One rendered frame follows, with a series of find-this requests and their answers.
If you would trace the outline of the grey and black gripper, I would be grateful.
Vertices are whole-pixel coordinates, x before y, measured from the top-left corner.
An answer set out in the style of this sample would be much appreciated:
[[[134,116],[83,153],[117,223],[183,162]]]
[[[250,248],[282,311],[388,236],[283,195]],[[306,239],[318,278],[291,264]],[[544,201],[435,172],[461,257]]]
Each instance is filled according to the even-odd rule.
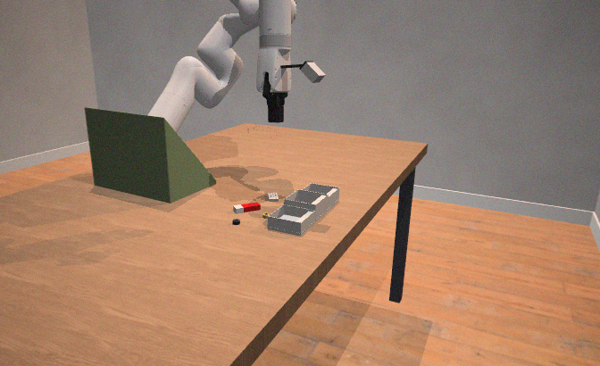
[[[284,104],[291,89],[291,47],[260,47],[257,62],[257,90],[267,99],[268,122],[284,121]],[[272,91],[272,92],[271,92]]]

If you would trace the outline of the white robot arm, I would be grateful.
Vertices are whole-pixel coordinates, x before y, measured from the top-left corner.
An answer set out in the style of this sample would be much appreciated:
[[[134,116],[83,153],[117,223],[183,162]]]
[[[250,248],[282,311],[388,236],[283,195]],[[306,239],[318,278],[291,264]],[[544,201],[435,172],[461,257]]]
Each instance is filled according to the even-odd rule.
[[[219,18],[197,48],[199,57],[215,73],[196,58],[186,56],[176,65],[171,79],[148,114],[163,117],[178,132],[191,110],[194,98],[203,107],[218,105],[241,75],[244,64],[231,49],[238,39],[259,26],[260,47],[291,47],[291,24],[296,19],[294,0],[230,0],[239,14]],[[297,68],[312,82],[326,75],[313,62],[281,65]]]

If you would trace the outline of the white rack of bins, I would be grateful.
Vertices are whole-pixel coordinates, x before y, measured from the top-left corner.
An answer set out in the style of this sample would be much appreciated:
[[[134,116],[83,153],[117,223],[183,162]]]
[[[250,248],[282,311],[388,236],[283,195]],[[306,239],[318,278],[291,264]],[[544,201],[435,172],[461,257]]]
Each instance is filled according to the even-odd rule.
[[[339,202],[339,187],[309,184],[284,199],[284,205],[268,216],[268,229],[302,236]]]

